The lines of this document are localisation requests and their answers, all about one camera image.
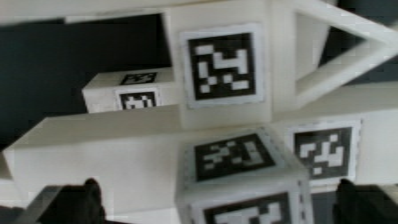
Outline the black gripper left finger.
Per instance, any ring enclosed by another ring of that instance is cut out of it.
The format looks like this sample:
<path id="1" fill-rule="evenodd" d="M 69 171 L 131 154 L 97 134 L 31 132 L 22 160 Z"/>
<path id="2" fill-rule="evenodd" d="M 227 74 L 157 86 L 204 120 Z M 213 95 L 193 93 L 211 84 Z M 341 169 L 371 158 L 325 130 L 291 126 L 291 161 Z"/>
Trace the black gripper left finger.
<path id="1" fill-rule="evenodd" d="M 104 224 L 101 188 L 88 178 L 81 185 L 49 185 L 40 190 L 14 224 Z"/>

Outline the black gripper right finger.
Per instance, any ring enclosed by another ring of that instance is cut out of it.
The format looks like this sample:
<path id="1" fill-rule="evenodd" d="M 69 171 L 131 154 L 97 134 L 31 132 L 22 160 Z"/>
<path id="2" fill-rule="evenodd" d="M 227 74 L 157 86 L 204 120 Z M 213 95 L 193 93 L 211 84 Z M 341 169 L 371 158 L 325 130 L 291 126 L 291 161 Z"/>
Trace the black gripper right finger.
<path id="1" fill-rule="evenodd" d="M 342 179 L 332 213 L 333 224 L 398 224 L 398 184 L 355 185 Z"/>

